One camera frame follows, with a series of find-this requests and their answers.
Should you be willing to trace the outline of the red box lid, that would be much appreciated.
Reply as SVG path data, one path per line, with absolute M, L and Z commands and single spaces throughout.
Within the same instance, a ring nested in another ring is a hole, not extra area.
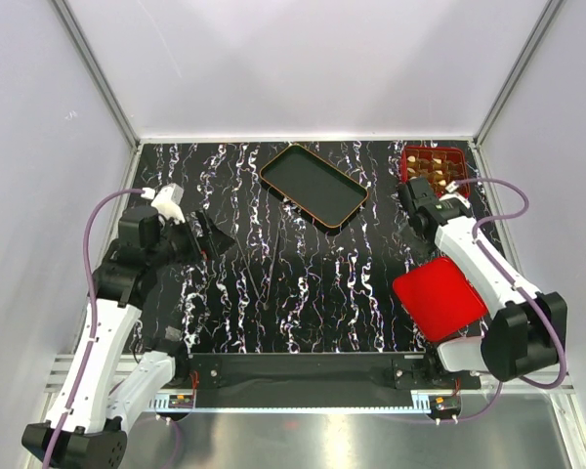
M 447 257 L 397 277 L 393 291 L 430 342 L 446 339 L 487 313 L 478 292 Z

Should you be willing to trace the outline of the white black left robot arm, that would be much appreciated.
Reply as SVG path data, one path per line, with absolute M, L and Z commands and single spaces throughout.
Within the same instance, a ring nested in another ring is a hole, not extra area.
M 128 435 L 165 386 L 194 382 L 181 341 L 152 342 L 119 384 L 113 376 L 129 333 L 161 270 L 219 259 L 234 245 L 202 211 L 193 232 L 183 217 L 142 205 L 126 210 L 100 265 L 89 272 L 86 320 L 67 377 L 42 423 L 27 425 L 22 445 L 45 468 L 117 468 Z

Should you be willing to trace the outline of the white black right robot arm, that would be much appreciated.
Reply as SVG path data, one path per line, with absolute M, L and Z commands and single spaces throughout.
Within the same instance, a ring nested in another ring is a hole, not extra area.
M 487 372 L 540 388 L 566 375 L 566 303 L 519 274 L 482 234 L 459 195 L 402 199 L 414 232 L 441 258 L 403 275 L 393 289 L 436 355 L 424 375 L 445 387 L 459 371 Z

